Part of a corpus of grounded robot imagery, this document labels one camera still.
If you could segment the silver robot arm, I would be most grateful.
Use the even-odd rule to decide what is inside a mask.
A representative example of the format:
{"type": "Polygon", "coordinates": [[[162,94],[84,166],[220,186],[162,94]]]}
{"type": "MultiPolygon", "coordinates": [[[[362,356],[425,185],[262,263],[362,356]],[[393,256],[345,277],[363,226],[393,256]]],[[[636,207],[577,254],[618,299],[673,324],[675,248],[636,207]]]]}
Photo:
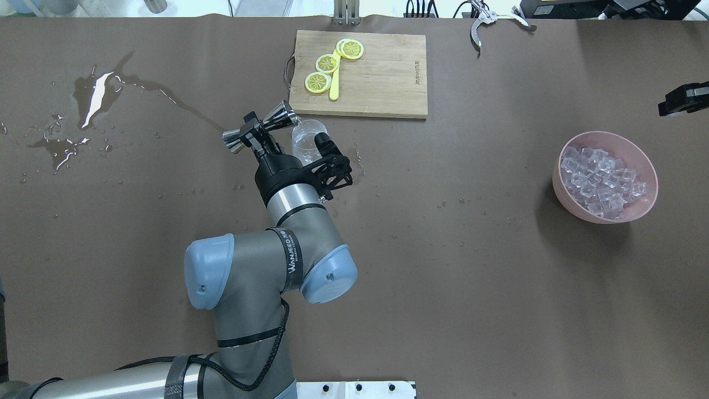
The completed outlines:
{"type": "Polygon", "coordinates": [[[262,232],[192,242],[184,256],[188,298],[215,313],[218,350],[210,355],[162,356],[111,373],[29,385],[2,371],[3,398],[296,398],[287,343],[289,304],[298,290],[309,303],[344,295],[358,271],[322,200],[352,184],[350,160],[324,131],[314,139],[321,155],[304,166],[282,151],[273,131],[299,123],[288,101],[268,116],[245,115],[225,131],[237,154],[248,147],[258,169],[255,183],[274,222],[262,232]]]}

